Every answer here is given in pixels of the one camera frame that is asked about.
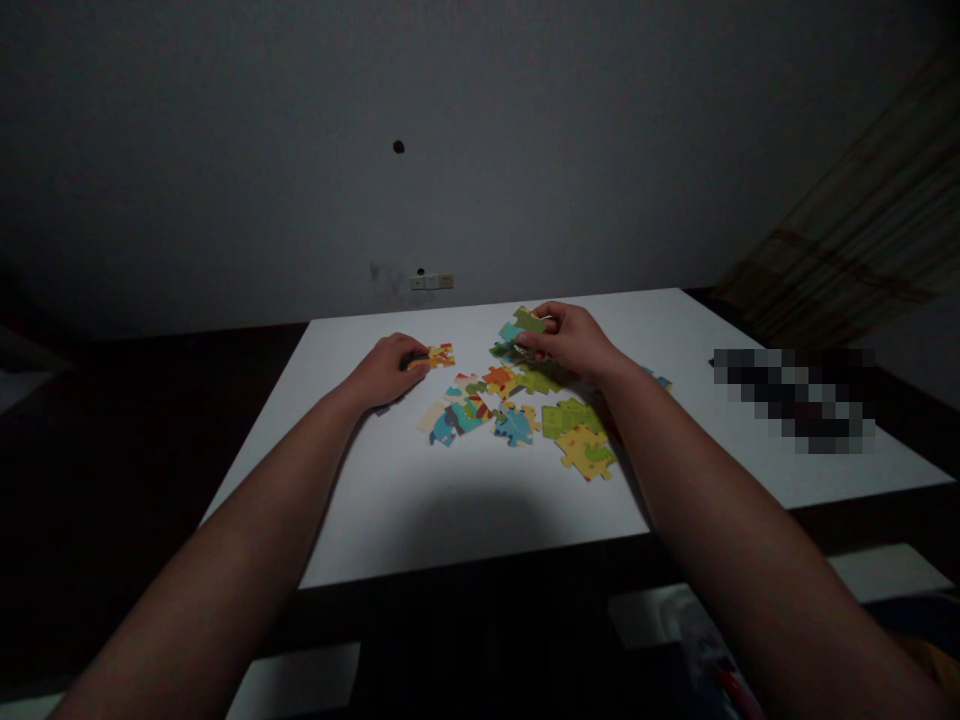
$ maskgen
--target white object on floor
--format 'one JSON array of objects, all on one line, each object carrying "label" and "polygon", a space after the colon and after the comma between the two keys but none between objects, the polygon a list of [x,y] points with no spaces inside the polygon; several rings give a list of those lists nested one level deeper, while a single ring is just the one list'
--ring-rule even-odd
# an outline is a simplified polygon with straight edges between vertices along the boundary
[{"label": "white object on floor", "polygon": [[[889,600],[953,587],[939,570],[910,545],[887,545],[828,558],[860,603]],[[694,600],[686,583],[614,595],[607,612],[628,650],[680,640],[675,618]]]},{"label": "white object on floor", "polygon": [[[227,720],[267,720],[345,707],[360,661],[360,643],[255,660],[233,698]],[[62,693],[0,705],[0,720],[43,720]]]},{"label": "white object on floor", "polygon": [[[760,345],[681,290],[572,298],[627,355],[673,382],[673,396],[786,507],[950,482],[877,430],[863,455],[797,455],[753,403],[731,402],[714,384],[717,349]],[[538,303],[524,303],[533,308]],[[483,429],[450,448],[428,446],[416,425],[458,372],[498,363],[488,350],[520,305],[331,318],[310,323],[237,454],[206,517],[303,416],[354,369],[380,337],[404,332],[428,345],[453,343],[457,365],[432,371],[382,417],[370,417],[343,463],[302,588],[649,532],[624,476],[586,483],[563,453],[536,434],[509,448]],[[572,397],[520,394],[540,407]],[[496,406],[495,396],[485,396]]]}]

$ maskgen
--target finger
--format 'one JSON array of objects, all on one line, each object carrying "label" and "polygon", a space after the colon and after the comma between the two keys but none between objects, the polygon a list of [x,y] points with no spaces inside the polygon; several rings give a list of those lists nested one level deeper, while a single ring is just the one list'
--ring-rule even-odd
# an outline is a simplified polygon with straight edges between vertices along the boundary
[{"label": "finger", "polygon": [[546,317],[550,315],[555,317],[558,320],[563,320],[567,316],[567,311],[571,306],[566,303],[557,302],[556,300],[551,300],[550,302],[545,302],[543,305],[538,305],[533,310],[533,315],[536,315],[538,318]]},{"label": "finger", "polygon": [[427,355],[430,352],[430,348],[422,342],[403,333],[394,333],[390,339],[397,344],[397,348],[404,354],[416,353],[417,355]]},{"label": "finger", "polygon": [[403,373],[403,382],[401,383],[403,390],[401,391],[401,394],[405,393],[418,382],[423,380],[427,376],[428,372],[430,372],[429,365],[417,365],[416,367],[412,367]]},{"label": "finger", "polygon": [[545,353],[550,353],[552,349],[556,348],[559,341],[560,339],[556,335],[546,333],[520,333],[517,336],[517,342],[524,347],[531,350],[542,350]]}]

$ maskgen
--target orange puzzle piece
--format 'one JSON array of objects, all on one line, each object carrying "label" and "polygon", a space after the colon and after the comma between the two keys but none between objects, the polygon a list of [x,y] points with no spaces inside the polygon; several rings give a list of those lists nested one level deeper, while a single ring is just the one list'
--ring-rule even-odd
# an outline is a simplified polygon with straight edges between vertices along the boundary
[{"label": "orange puzzle piece", "polygon": [[453,356],[453,345],[451,343],[444,343],[439,347],[431,345],[427,350],[429,354],[426,357],[421,355],[414,358],[407,365],[407,369],[409,370],[417,365],[429,365],[431,370],[436,370],[438,367],[453,367],[457,364],[456,358]]},{"label": "orange puzzle piece", "polygon": [[487,383],[487,393],[499,395],[501,400],[507,400],[517,389],[517,376],[507,367],[491,367],[483,381]]}]

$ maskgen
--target wall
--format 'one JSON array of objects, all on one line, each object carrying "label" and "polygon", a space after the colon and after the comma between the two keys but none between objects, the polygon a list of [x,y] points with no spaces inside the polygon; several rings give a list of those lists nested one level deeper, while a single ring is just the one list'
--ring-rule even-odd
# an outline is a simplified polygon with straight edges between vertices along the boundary
[{"label": "wall", "polygon": [[4,21],[0,270],[93,337],[712,284],[949,32],[896,0],[173,5]]},{"label": "wall", "polygon": [[960,410],[960,286],[860,338],[877,365]]}]

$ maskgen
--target yellow puzzle piece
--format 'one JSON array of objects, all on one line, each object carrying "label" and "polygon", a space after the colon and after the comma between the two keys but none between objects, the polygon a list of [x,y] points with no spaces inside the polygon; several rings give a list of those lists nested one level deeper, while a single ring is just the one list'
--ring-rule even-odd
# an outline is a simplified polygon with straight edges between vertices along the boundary
[{"label": "yellow puzzle piece", "polygon": [[576,467],[583,479],[590,482],[597,475],[604,480],[613,477],[607,466],[615,463],[617,459],[610,449],[605,447],[607,439],[602,432],[595,433],[585,425],[577,425],[554,442],[565,453],[561,460],[563,466]]}]

